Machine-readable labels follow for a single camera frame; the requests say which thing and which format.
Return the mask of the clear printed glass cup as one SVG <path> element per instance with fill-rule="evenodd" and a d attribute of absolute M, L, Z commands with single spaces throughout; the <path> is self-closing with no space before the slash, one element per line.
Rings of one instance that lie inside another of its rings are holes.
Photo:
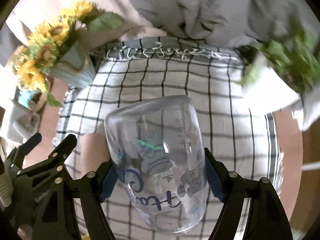
<path fill-rule="evenodd" d="M 108 113 L 105 133 L 118 178 L 153 230 L 180 235 L 204 216 L 204 149 L 192 100 L 165 96 Z"/>

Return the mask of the light blue ribbed vase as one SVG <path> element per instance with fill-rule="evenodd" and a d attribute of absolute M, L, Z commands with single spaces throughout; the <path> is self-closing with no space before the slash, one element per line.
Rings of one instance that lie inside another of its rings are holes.
<path fill-rule="evenodd" d="M 76 41 L 50 73 L 77 89 L 84 89 L 93 82 L 97 70 L 89 53 Z"/>

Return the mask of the white round hoop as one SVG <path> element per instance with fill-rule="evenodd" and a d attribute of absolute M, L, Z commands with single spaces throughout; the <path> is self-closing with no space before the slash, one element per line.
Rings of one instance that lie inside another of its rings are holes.
<path fill-rule="evenodd" d="M 320 170 L 320 161 L 302 165 L 302 171 L 314 171 L 314 170 Z"/>

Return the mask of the grey plaid tablecloth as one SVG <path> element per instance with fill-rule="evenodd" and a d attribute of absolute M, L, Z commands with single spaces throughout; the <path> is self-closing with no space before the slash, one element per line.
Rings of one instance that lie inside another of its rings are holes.
<path fill-rule="evenodd" d="M 207 239 L 228 183 L 280 191 L 273 115 L 247 107 L 234 50 L 152 37 L 92 55 L 98 72 L 71 89 L 54 142 L 101 135 L 113 168 L 99 209 L 116 239 Z"/>

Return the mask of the grey curtain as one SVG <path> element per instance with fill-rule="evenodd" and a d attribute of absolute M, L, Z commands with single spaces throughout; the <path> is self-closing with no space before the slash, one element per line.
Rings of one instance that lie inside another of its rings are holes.
<path fill-rule="evenodd" d="M 319 20 L 305 0 L 130 0 L 154 27 L 180 38 L 201 40 L 215 47 L 237 49 L 266 43 L 286 42 L 291 23 L 319 38 Z M 292 111 L 301 131 L 319 118 L 319 82 L 299 94 Z"/>

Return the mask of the white plant pot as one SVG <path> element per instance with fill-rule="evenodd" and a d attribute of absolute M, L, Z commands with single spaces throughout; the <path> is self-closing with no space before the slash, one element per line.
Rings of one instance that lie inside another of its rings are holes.
<path fill-rule="evenodd" d="M 277 75 L 273 64 L 261 52 L 246 67 L 240 85 L 244 101 L 253 114 L 276 112 L 300 100 L 299 94 Z"/>

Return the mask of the pink plastic cup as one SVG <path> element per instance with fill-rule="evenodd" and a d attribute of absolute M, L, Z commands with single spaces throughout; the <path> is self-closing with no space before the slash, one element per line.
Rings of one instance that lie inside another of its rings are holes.
<path fill-rule="evenodd" d="M 103 162 L 109 161 L 110 153 L 104 134 L 86 134 L 82 137 L 80 144 L 82 175 L 86 175 L 91 171 L 96 171 Z"/>

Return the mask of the green pothos plant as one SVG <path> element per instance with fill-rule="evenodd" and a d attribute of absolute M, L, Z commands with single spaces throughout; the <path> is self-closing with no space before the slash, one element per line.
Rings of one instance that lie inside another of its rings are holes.
<path fill-rule="evenodd" d="M 260 75 L 259 60 L 266 60 L 271 69 L 286 85 L 298 94 L 312 90 L 319 82 L 319 38 L 305 29 L 299 20 L 293 20 L 286 42 L 269 40 L 236 49 L 245 68 L 242 86 L 257 82 Z"/>

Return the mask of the beige pink curtain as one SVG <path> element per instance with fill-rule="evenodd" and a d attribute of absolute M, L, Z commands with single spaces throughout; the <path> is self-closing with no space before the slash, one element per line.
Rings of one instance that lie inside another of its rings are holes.
<path fill-rule="evenodd" d="M 20 0 L 6 20 L 13 34 L 23 44 L 27 44 L 28 35 L 43 20 L 49 20 L 62 9 L 80 0 Z M 167 33 L 155 28 L 141 16 L 130 0 L 86 0 L 94 2 L 104 11 L 120 15 L 125 23 L 117 29 L 103 33 L 83 31 L 80 34 L 82 45 L 88 51 L 112 41 L 129 41 L 145 37 L 165 37 Z"/>

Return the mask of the sunflower bouquet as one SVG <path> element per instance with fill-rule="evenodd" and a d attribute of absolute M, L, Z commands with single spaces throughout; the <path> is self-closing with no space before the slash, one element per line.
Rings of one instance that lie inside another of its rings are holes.
<path fill-rule="evenodd" d="M 73 2 L 52 20 L 40 23 L 29 35 L 27 44 L 15 50 L 11 71 L 19 89 L 39 91 L 49 106 L 61 107 L 49 90 L 47 75 L 65 63 L 62 58 L 79 43 L 81 31 L 101 33 L 124 23 L 120 15 L 99 9 L 94 2 Z"/>

